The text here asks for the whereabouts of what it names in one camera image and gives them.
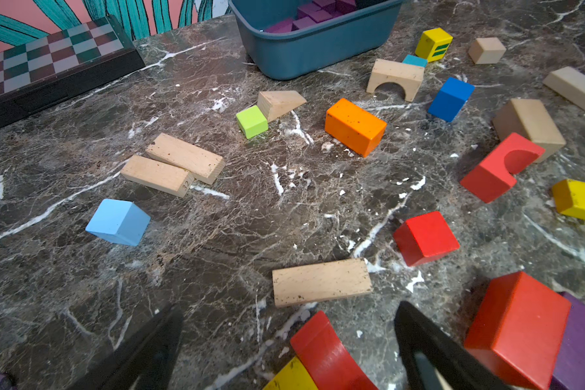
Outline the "natural wood brick middle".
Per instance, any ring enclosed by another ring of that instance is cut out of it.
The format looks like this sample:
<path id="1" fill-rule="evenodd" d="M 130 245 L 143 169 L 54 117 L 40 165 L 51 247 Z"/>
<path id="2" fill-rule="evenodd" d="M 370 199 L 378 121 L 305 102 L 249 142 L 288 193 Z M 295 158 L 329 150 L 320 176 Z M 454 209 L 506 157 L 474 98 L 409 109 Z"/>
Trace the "natural wood brick middle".
<path id="1" fill-rule="evenodd" d="M 278 308 L 373 291 L 367 265 L 360 258 L 274 270 L 272 281 Z"/>

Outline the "light blue cube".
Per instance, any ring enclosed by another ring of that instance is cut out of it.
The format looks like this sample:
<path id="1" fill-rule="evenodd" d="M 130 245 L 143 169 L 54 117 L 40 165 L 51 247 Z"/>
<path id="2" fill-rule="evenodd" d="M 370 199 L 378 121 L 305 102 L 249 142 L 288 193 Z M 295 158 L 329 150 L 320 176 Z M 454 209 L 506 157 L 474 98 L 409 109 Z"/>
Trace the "light blue cube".
<path id="1" fill-rule="evenodd" d="M 129 201 L 104 199 L 86 226 L 86 232 L 110 243 L 139 245 L 151 217 Z"/>

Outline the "orange red brick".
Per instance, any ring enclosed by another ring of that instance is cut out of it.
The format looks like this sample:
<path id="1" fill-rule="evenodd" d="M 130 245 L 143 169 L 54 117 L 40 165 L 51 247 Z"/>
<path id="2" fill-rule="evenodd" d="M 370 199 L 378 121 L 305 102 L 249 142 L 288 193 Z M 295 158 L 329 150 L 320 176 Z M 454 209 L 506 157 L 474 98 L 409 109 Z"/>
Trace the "orange red brick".
<path id="1" fill-rule="evenodd" d="M 505 383 L 551 384 L 570 302 L 523 271 L 492 280 L 464 348 Z"/>

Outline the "teal plastic storage bin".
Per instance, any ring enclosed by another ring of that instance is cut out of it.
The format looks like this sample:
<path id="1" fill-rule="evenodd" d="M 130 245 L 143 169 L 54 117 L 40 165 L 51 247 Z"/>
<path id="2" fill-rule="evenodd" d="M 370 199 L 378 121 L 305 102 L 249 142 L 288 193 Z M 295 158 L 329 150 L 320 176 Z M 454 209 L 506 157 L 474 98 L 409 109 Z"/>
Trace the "teal plastic storage bin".
<path id="1" fill-rule="evenodd" d="M 271 79 L 292 80 L 383 45 L 401 1 L 358 1 L 357 11 L 287 33 L 266 29 L 297 14 L 303 1 L 230 1 L 245 50 Z"/>

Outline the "natural wood brick upright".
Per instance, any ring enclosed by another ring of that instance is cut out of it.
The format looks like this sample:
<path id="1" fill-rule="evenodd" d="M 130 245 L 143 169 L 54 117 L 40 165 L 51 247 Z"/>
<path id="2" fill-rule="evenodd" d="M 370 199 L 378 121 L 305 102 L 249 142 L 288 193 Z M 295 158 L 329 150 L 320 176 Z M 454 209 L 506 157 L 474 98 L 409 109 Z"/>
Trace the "natural wood brick upright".
<path id="1" fill-rule="evenodd" d="M 518 133 L 544 148 L 544 154 L 535 163 L 544 162 L 566 145 L 565 138 L 538 99 L 510 99 L 497 112 L 492 124 L 501 141 L 511 133 Z"/>

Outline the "red stacked brick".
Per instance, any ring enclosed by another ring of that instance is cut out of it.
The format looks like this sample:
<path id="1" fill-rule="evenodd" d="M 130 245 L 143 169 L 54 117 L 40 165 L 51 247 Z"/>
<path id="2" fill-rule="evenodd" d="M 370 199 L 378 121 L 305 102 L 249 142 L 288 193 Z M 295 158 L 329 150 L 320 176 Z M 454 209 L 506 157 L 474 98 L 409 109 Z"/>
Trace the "red stacked brick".
<path id="1" fill-rule="evenodd" d="M 378 389 L 343 346 L 323 311 L 313 315 L 290 344 L 318 389 Z"/>

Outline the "natural wood brick centre back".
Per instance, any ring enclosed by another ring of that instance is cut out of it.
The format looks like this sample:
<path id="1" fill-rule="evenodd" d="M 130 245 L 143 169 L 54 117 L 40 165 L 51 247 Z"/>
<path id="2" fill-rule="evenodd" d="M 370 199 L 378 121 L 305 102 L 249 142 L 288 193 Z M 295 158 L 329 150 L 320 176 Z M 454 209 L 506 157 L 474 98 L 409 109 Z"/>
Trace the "natural wood brick centre back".
<path id="1" fill-rule="evenodd" d="M 380 85 L 386 83 L 398 84 L 404 89 L 405 101 L 413 102 L 423 78 L 423 67 L 378 58 L 371 71 L 367 92 L 373 94 Z"/>

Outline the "teal small cube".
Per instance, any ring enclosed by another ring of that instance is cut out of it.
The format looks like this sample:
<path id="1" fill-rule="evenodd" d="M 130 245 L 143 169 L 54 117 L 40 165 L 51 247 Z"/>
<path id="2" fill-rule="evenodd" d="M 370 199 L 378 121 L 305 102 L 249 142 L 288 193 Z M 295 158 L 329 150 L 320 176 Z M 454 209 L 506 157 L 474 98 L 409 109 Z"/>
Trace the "teal small cube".
<path id="1" fill-rule="evenodd" d="M 404 64 L 414 65 L 421 68 L 425 68 L 427 66 L 427 60 L 425 58 L 420 58 L 415 55 L 406 55 L 406 58 L 402 61 Z"/>

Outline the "small yellow cube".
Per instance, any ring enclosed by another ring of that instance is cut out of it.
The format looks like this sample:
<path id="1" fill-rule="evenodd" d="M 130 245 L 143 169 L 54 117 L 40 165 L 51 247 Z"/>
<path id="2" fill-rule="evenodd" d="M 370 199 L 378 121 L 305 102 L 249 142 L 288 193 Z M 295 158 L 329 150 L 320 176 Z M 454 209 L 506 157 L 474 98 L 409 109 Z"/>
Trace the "small yellow cube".
<path id="1" fill-rule="evenodd" d="M 438 61 L 444 58 L 452 41 L 453 36 L 442 28 L 430 29 L 423 32 L 414 53 L 429 63 Z"/>

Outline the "angled yellow brick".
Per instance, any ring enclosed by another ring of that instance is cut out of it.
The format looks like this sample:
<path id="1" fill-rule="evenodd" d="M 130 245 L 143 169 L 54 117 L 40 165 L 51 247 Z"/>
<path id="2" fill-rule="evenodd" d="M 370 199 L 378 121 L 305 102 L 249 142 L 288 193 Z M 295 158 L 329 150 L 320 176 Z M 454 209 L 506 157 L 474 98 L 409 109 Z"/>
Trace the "angled yellow brick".
<path id="1" fill-rule="evenodd" d="M 585 220 L 585 182 L 565 179 L 551 190 L 558 213 Z"/>

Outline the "upright yellow brick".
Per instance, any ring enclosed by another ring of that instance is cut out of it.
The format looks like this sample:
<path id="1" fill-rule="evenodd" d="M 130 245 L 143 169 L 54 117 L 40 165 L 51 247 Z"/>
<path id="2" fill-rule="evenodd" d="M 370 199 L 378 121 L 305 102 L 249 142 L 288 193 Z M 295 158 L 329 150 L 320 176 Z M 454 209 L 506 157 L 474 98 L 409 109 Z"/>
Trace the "upright yellow brick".
<path id="1" fill-rule="evenodd" d="M 291 359 L 263 390 L 317 390 L 307 369 L 298 357 Z"/>

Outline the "lime green cube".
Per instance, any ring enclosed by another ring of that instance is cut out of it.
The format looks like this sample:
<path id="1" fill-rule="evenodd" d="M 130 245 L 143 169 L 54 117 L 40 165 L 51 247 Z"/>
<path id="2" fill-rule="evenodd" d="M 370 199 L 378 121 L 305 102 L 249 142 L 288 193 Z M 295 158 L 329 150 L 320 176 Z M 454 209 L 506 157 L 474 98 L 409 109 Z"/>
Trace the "lime green cube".
<path id="1" fill-rule="evenodd" d="M 236 117 L 247 139 L 256 137 L 268 130 L 267 118 L 256 105 L 237 113 Z"/>

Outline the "small red cube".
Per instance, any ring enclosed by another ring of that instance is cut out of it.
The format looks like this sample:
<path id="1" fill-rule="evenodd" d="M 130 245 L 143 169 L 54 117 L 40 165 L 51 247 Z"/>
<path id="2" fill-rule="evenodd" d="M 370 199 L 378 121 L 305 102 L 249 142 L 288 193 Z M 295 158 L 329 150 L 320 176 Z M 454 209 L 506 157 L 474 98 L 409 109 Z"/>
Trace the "small red cube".
<path id="1" fill-rule="evenodd" d="M 404 222 L 393 234 L 408 267 L 438 260 L 460 249 L 460 244 L 439 211 Z"/>

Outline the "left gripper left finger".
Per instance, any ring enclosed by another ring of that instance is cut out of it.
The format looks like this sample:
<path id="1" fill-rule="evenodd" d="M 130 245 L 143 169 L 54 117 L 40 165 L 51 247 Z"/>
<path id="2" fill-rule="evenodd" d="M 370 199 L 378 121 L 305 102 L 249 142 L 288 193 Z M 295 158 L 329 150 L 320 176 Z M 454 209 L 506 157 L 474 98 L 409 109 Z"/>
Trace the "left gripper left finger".
<path id="1" fill-rule="evenodd" d="M 183 313 L 169 304 L 71 389 L 167 389 L 175 368 Z"/>

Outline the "natural wood brick far right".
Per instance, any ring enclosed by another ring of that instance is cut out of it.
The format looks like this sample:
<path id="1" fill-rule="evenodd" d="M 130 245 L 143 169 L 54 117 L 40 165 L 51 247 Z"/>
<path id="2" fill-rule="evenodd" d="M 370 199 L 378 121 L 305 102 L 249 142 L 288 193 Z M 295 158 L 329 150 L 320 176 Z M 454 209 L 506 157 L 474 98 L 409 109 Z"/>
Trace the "natural wood brick far right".
<path id="1" fill-rule="evenodd" d="M 585 110 L 585 75 L 572 67 L 552 71 L 543 81 L 567 100 Z"/>

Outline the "red arch brick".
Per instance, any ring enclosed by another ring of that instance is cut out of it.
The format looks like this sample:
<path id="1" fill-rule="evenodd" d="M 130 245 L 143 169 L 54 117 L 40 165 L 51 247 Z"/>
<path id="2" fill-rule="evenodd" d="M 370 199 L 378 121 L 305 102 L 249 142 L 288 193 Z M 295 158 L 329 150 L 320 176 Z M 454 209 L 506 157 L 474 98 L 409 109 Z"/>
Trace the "red arch brick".
<path id="1" fill-rule="evenodd" d="M 482 202 L 491 203 L 513 188 L 513 177 L 531 165 L 545 149 L 518 133 L 511 133 L 468 173 L 460 184 Z"/>

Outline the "natural wood brick pair left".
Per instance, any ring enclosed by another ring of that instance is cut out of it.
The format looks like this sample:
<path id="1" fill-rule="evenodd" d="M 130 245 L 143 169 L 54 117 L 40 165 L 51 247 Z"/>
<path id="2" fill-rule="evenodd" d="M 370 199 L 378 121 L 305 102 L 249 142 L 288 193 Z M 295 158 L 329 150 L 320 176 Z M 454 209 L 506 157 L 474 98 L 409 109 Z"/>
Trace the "natural wood brick pair left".
<path id="1" fill-rule="evenodd" d="M 224 166 L 222 156 L 160 133 L 146 148 L 146 156 L 131 157 L 120 174 L 132 182 L 183 198 L 196 180 L 213 184 Z"/>

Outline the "blue cube centre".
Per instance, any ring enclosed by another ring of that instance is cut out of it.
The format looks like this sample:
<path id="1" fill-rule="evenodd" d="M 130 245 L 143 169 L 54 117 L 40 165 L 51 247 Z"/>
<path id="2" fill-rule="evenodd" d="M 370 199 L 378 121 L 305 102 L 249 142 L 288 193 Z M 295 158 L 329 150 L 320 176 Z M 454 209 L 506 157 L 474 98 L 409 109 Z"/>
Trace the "blue cube centre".
<path id="1" fill-rule="evenodd" d="M 430 105 L 428 112 L 444 121 L 452 122 L 468 101 L 475 87 L 455 78 L 448 78 Z"/>

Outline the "purple brick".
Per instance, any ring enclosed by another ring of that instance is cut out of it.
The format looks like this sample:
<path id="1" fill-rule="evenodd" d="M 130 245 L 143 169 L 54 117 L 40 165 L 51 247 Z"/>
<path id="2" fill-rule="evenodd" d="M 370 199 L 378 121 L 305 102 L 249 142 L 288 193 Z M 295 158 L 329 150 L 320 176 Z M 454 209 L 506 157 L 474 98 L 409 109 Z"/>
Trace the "purple brick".
<path id="1" fill-rule="evenodd" d="M 585 389 L 585 304 L 568 292 L 560 295 L 571 309 L 550 388 Z"/>
<path id="2" fill-rule="evenodd" d="M 355 0 L 314 0 L 297 8 L 297 17 L 287 18 L 264 29 L 268 33 L 290 33 L 357 11 Z"/>

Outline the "small natural wood cube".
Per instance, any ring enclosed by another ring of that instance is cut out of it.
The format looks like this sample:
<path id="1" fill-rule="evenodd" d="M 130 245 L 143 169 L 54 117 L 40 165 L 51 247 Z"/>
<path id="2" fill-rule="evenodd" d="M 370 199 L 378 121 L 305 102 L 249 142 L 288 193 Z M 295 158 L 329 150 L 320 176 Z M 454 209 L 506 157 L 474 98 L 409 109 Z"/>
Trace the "small natural wood cube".
<path id="1" fill-rule="evenodd" d="M 507 49 L 497 37 L 476 38 L 468 50 L 475 64 L 498 63 Z"/>

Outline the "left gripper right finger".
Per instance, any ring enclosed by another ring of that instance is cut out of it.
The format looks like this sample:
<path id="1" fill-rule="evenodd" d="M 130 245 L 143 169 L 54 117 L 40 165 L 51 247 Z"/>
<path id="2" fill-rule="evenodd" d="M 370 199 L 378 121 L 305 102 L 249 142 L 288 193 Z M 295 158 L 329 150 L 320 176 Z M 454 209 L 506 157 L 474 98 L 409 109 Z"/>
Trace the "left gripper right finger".
<path id="1" fill-rule="evenodd" d="M 394 328 L 411 389 L 507 389 L 463 347 L 408 301 L 396 312 Z"/>

